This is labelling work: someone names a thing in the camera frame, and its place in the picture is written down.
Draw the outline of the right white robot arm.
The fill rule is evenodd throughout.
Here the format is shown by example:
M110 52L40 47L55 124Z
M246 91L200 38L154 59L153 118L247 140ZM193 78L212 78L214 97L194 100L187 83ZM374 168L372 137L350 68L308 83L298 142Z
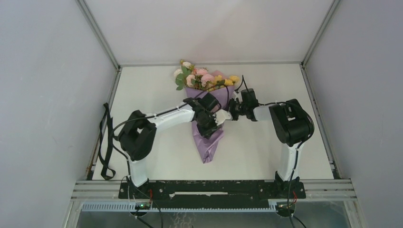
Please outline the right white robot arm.
M275 174L275 193L288 197L299 183L299 162L304 144L313 136L315 125L297 99L261 104L252 88L235 89L229 101L234 121L245 116L253 122L272 122L282 144L280 165Z

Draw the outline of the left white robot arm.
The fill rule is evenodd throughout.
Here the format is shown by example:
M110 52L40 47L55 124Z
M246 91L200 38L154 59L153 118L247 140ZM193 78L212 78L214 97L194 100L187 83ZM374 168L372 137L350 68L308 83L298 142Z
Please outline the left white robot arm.
M117 135L114 132L108 135L120 143L117 151L126 156L128 178L132 183L130 192L137 198L143 198L148 193L145 158L150 154L158 132L179 124L196 122L201 136L209 139L231 118L230 112L208 92L185 98L176 107L160 113L146 115L139 110L132 112L128 120L114 128L114 131L120 131Z

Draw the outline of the pink wrapping paper sheet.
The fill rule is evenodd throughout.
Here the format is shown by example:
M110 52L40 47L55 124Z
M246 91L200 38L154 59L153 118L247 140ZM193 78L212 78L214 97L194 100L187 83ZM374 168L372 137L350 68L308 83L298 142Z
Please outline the pink wrapping paper sheet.
M202 92L201 90L195 88L185 88L185 93L187 97L196 97L203 98L207 96L210 98L214 96L215 99L219 102L214 110L217 110L219 107L228 109L228 103L231 99L234 87L232 85L225 87L215 87L210 92ZM208 130L205 127L200 127L196 121L192 122L192 135L197 148L197 151L200 155L201 161L203 163L209 163L213 160L214 154L217 150L219 141L224 136L224 130L222 129L222 125L213 128L212 130Z

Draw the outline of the pink rose stem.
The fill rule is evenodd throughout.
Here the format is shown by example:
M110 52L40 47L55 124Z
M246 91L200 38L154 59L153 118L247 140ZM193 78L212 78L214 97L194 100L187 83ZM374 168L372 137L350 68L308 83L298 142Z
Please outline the pink rose stem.
M208 91L216 86L215 76L205 68L195 68L186 78L185 86L196 90Z

